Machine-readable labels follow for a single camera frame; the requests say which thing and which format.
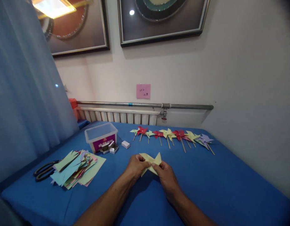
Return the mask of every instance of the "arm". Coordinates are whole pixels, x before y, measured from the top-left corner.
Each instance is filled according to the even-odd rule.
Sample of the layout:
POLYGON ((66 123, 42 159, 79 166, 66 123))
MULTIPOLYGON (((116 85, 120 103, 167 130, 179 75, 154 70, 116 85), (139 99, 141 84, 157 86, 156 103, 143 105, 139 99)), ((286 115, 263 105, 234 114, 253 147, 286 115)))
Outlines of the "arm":
POLYGON ((145 162, 140 155, 133 155, 124 173, 81 215, 74 225, 112 225, 129 190, 148 167, 150 167, 150 162, 145 162))
POLYGON ((160 177, 168 201, 174 206, 185 225, 216 225, 183 193, 171 166, 162 161, 159 166, 153 163, 152 167, 160 177))

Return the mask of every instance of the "clear plastic box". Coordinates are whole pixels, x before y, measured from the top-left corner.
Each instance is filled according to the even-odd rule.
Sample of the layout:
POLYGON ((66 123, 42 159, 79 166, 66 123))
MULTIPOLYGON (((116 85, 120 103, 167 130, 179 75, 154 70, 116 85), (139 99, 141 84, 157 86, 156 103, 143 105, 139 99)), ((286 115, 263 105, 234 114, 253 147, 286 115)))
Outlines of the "clear plastic box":
POLYGON ((113 124, 106 123, 84 131, 85 140, 91 146, 93 153, 99 152, 101 146, 105 143, 115 141, 117 143, 118 130, 113 124))

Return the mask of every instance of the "purple pinwheel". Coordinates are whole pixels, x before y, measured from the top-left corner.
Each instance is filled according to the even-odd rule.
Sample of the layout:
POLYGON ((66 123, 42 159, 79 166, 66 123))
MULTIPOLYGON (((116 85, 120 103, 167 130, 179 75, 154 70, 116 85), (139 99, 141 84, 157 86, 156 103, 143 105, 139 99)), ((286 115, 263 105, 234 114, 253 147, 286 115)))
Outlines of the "purple pinwheel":
POLYGON ((213 139, 210 139, 210 138, 209 138, 207 135, 205 135, 205 134, 202 134, 202 136, 199 137, 198 140, 200 140, 200 141, 203 143, 203 145, 204 145, 207 149, 210 148, 208 142, 213 141, 213 139))

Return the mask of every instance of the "hand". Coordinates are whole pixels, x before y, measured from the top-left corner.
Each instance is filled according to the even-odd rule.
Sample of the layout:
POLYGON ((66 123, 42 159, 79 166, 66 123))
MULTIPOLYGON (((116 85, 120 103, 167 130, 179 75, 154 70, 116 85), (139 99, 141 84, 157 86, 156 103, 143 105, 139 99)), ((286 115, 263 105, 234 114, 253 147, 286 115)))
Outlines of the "hand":
POLYGON ((166 198, 172 202, 177 195, 182 193, 173 169, 164 161, 159 166, 152 163, 152 167, 160 177, 166 198))
POLYGON ((125 172, 132 175, 134 180, 137 180, 141 176, 142 172, 150 166, 150 162, 146 162, 141 155, 137 154, 131 156, 125 172))

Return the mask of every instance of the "picture frame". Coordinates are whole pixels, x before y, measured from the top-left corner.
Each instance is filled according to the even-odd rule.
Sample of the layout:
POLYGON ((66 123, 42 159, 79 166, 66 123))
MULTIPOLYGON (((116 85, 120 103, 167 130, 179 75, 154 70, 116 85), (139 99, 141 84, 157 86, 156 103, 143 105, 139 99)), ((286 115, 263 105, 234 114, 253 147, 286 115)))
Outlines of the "picture frame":
POLYGON ((209 3, 210 0, 118 0, 121 47, 200 35, 209 3))
POLYGON ((77 6, 75 12, 40 20, 53 57, 109 50, 105 0, 85 0, 84 5, 81 0, 68 2, 77 6))

